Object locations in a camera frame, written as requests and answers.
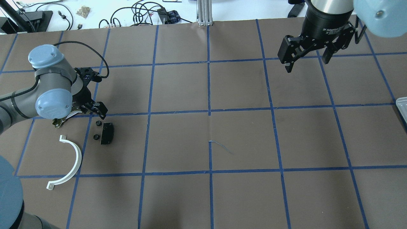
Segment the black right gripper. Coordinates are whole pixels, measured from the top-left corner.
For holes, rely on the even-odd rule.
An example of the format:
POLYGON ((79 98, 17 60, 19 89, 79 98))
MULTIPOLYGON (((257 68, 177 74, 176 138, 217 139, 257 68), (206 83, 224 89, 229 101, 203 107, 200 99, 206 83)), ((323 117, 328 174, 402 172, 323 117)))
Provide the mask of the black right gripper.
POLYGON ((278 51, 281 64, 287 73, 291 73, 294 63, 314 51, 326 47, 322 61, 328 64, 339 50, 348 48, 354 33, 354 26, 349 22, 353 9, 343 13, 327 13, 315 6, 309 6, 302 26, 301 35, 286 35, 278 51))

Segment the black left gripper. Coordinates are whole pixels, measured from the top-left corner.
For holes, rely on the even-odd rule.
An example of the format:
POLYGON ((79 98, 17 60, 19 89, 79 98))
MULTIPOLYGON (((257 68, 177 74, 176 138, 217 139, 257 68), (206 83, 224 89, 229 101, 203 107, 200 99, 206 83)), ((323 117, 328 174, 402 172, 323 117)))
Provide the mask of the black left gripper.
POLYGON ((81 110, 84 114, 96 113, 102 120, 106 118, 107 107, 101 101, 95 102, 88 89, 90 81, 101 82, 102 77, 99 72, 90 67, 74 68, 77 74, 77 81, 81 80, 82 86, 78 93, 73 95, 72 107, 81 110))

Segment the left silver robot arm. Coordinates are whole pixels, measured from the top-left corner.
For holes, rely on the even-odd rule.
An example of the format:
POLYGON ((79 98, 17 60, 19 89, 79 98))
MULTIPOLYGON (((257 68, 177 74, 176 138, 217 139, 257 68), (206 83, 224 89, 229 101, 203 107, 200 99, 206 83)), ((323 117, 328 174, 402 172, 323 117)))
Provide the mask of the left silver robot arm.
POLYGON ((96 113, 105 119, 108 108, 93 100, 88 84, 101 82, 107 75, 90 67, 72 67, 57 44, 33 48, 28 60, 34 69, 35 83, 32 87, 1 96, 1 133, 16 123, 37 116, 64 119, 73 109, 85 114, 96 113))

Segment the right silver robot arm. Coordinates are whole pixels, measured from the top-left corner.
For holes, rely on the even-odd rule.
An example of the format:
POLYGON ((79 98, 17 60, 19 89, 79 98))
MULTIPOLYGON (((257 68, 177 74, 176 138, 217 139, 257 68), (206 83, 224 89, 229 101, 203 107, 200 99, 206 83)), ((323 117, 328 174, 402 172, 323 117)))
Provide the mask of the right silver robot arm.
POLYGON ((367 22, 362 46, 350 42, 329 64, 311 51, 287 73, 277 52, 285 35, 313 39, 308 17, 283 18, 283 0, 215 1, 211 26, 196 22, 196 2, 162 3, 182 22, 160 22, 160 6, 141 1, 91 0, 91 22, 65 32, 96 49, 110 67, 96 99, 109 116, 207 113, 323 115, 388 125, 399 117, 395 99, 406 96, 406 1, 352 0, 367 22))

